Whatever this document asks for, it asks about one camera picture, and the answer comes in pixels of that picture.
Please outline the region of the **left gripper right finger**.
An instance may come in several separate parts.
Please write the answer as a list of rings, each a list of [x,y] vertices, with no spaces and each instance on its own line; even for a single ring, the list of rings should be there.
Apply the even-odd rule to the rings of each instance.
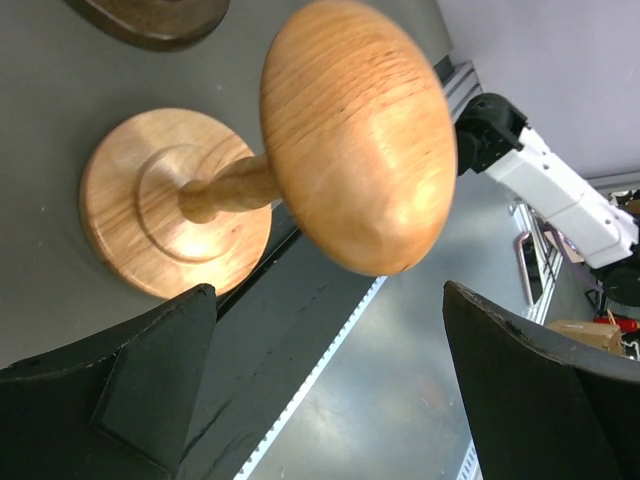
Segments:
[[[638,362],[454,281],[443,319],[484,478],[638,478]]]

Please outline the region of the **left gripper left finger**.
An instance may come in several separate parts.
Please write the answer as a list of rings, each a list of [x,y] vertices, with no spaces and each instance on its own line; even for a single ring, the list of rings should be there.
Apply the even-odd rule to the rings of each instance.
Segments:
[[[216,321],[202,284],[2,369],[2,478],[174,478]]]

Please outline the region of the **round wooden hat stand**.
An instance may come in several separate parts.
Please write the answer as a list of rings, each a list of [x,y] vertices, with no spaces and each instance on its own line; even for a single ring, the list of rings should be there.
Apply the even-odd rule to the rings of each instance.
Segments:
[[[431,250],[457,175],[446,95],[421,49],[359,1],[313,1],[275,35],[260,80],[264,150],[203,113],[130,117],[94,150],[83,225],[121,278],[159,298],[240,285],[269,239],[272,204],[333,261],[369,276]]]

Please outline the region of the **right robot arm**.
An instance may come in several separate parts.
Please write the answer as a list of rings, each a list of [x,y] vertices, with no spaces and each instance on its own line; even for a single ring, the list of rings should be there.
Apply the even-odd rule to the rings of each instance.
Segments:
[[[610,204],[505,97],[473,97],[455,122],[458,173],[484,173],[571,242],[618,303],[639,305],[639,217]]]

